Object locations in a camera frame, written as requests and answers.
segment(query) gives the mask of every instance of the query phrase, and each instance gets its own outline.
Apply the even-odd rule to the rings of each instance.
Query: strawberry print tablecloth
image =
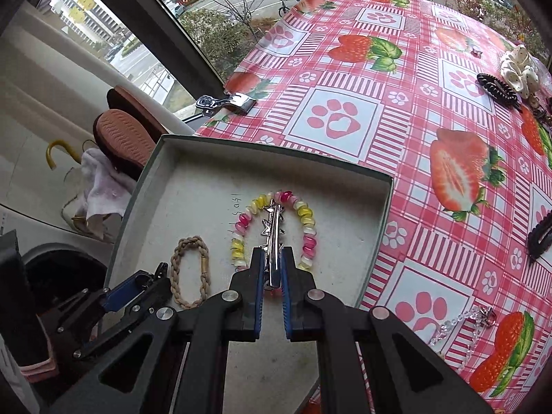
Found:
[[[426,0],[302,0],[226,85],[258,104],[198,131],[393,175],[362,305],[386,305],[424,340],[474,305],[492,306],[497,325],[460,375],[506,412],[552,350],[552,252],[528,267],[524,246],[552,209],[552,146],[529,111],[505,109],[476,83],[477,73],[497,76],[512,48]],[[473,330],[459,323],[435,351],[460,368]]]

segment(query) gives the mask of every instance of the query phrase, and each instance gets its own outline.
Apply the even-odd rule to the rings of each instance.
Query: beige braided bracelet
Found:
[[[180,287],[178,286],[179,273],[180,273],[180,259],[184,255],[186,249],[198,249],[201,254],[201,286],[199,292],[201,297],[198,300],[189,304],[182,298],[180,294]],[[209,292],[209,285],[211,284],[211,278],[209,277],[209,250],[207,246],[197,235],[195,237],[182,238],[178,242],[178,246],[175,249],[175,254],[170,257],[170,291],[173,293],[175,302],[183,309],[196,308],[200,306],[205,300],[207,300],[207,293]]]

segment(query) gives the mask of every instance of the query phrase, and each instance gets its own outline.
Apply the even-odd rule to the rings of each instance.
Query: brown slipper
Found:
[[[115,169],[138,180],[155,148],[144,126],[122,110],[109,109],[96,118],[93,133]]]
[[[161,123],[134,98],[127,90],[120,85],[107,92],[107,104],[110,109],[123,110],[127,114],[140,121],[151,139],[157,143],[163,134],[168,134]]]

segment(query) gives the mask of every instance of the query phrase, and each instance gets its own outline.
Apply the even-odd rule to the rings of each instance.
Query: bicycle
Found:
[[[280,1],[282,2],[282,6],[281,6],[280,9],[278,9],[278,15],[280,17],[283,17],[284,14],[289,12],[289,8],[288,8],[288,6],[285,5],[286,0],[280,0]]]

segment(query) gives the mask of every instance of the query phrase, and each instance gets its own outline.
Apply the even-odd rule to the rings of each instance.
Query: metal screw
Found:
[[[239,294],[237,291],[234,291],[233,289],[229,289],[228,291],[224,291],[223,293],[223,300],[227,302],[234,302],[239,297]]]
[[[383,319],[387,319],[389,317],[389,310],[384,306],[376,306],[372,309],[372,315],[376,319],[380,319],[382,321]]]
[[[175,314],[175,311],[172,308],[164,306],[163,308],[159,308],[155,315],[158,319],[166,321],[167,319],[170,319],[173,314]]]
[[[322,300],[325,294],[321,289],[311,289],[308,291],[307,296],[310,300]]]

